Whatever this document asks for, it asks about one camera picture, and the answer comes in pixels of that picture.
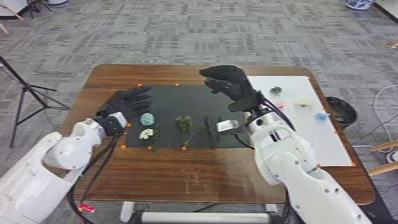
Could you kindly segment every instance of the chair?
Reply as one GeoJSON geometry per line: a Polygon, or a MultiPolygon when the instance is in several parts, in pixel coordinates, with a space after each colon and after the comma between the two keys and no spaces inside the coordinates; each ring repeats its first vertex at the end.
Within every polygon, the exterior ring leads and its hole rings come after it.
{"type": "MultiPolygon", "coordinates": [[[[19,20],[23,20],[23,18],[21,18],[21,16],[17,15],[17,13],[14,12],[14,10],[7,7],[7,5],[0,2],[0,8],[3,8],[10,13],[12,13],[12,15],[15,16],[15,18],[19,19],[19,20]]],[[[5,26],[3,26],[3,24],[0,23],[0,29],[3,30],[3,32],[8,34],[8,30],[7,30],[7,28],[5,28],[5,26]]]]}
{"type": "MultiPolygon", "coordinates": [[[[378,150],[387,149],[387,148],[396,147],[396,146],[398,146],[398,141],[392,141],[392,142],[383,143],[378,146],[373,146],[369,148],[369,151],[378,151],[378,150]]],[[[389,163],[389,164],[385,164],[385,165],[381,165],[376,168],[367,170],[369,176],[374,176],[374,175],[378,175],[378,174],[381,174],[381,173],[385,173],[385,172],[389,172],[396,169],[398,169],[398,162],[392,162],[392,163],[389,163]]]]}

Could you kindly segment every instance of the blue object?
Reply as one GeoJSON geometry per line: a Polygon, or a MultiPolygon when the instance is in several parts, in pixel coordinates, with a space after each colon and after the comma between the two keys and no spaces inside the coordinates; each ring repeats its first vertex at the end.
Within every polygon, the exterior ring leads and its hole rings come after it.
{"type": "Polygon", "coordinates": [[[149,125],[154,124],[154,116],[152,116],[150,113],[143,113],[143,114],[140,115],[140,124],[142,124],[143,126],[149,126],[149,125]]]}
{"type": "Polygon", "coordinates": [[[325,114],[325,113],[316,113],[316,114],[314,114],[314,118],[316,118],[316,120],[325,121],[325,120],[328,119],[328,114],[325,114]]]}
{"type": "Polygon", "coordinates": [[[357,11],[364,11],[371,4],[373,4],[373,0],[346,0],[346,8],[357,11]]]}

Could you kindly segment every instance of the tripod stand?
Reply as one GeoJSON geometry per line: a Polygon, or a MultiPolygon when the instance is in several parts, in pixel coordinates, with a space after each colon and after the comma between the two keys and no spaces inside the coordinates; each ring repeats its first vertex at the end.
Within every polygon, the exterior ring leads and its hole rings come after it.
{"type": "Polygon", "coordinates": [[[53,109],[53,110],[69,110],[69,107],[49,97],[46,96],[44,93],[40,93],[35,89],[42,89],[42,90],[49,90],[49,91],[56,91],[55,89],[49,89],[42,86],[35,86],[30,83],[26,83],[26,81],[23,80],[21,76],[17,75],[3,57],[0,56],[0,64],[3,64],[3,67],[7,68],[14,79],[17,80],[19,84],[21,84],[21,97],[19,97],[19,103],[17,103],[17,110],[15,110],[15,120],[14,120],[14,129],[12,129],[12,137],[10,137],[10,144],[8,147],[14,147],[14,140],[15,140],[15,130],[17,130],[17,126],[19,124],[33,117],[33,115],[44,111],[46,109],[53,109]],[[24,99],[24,94],[30,93],[31,97],[35,98],[39,104],[40,104],[40,108],[39,110],[35,110],[35,112],[21,119],[21,106],[23,106],[23,99],[24,99]],[[49,100],[51,102],[55,102],[60,106],[49,106],[46,103],[46,100],[49,100]]]}

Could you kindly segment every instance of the wooden table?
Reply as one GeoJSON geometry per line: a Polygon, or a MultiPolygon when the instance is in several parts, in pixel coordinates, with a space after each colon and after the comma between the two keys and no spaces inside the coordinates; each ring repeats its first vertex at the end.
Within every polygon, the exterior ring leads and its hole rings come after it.
{"type": "MultiPolygon", "coordinates": [[[[181,85],[200,85],[202,77],[197,71],[204,67],[99,65],[92,71],[67,115],[62,134],[69,134],[72,124],[94,116],[115,90],[127,89],[136,84],[172,85],[179,83],[181,85]]],[[[305,68],[275,66],[243,66],[241,68],[248,75],[309,76],[319,100],[330,112],[319,86],[305,68]]],[[[353,167],[325,167],[325,170],[342,185],[355,202],[367,204],[374,197],[369,178],[334,116],[330,119],[357,165],[353,167]]],[[[90,176],[92,173],[87,174],[81,181],[78,194],[90,176]]],[[[250,149],[188,151],[159,149],[150,152],[145,149],[120,149],[117,147],[87,200],[282,203],[284,187],[266,184],[255,169],[250,149]]]]}

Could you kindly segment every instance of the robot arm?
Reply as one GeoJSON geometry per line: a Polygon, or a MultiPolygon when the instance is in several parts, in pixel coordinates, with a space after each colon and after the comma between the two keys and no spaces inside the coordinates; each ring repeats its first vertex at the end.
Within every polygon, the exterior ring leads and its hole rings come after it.
{"type": "Polygon", "coordinates": [[[307,224],[369,224],[330,174],[316,167],[312,148],[273,114],[248,124],[257,170],[266,182],[284,184],[289,203],[307,224]]]}
{"type": "Polygon", "coordinates": [[[293,131],[293,124],[262,94],[254,91],[243,70],[214,66],[200,70],[204,84],[234,101],[232,112],[248,112],[248,121],[218,123],[218,132],[248,131],[257,170],[268,184],[284,184],[291,207],[307,224],[369,224],[367,217],[330,174],[316,167],[314,149],[293,131]]]}
{"type": "Polygon", "coordinates": [[[126,126],[122,113],[72,127],[69,137],[53,132],[37,142],[0,179],[0,223],[40,223],[62,201],[90,161],[92,147],[126,126]],[[44,164],[69,171],[58,177],[44,164]]]}

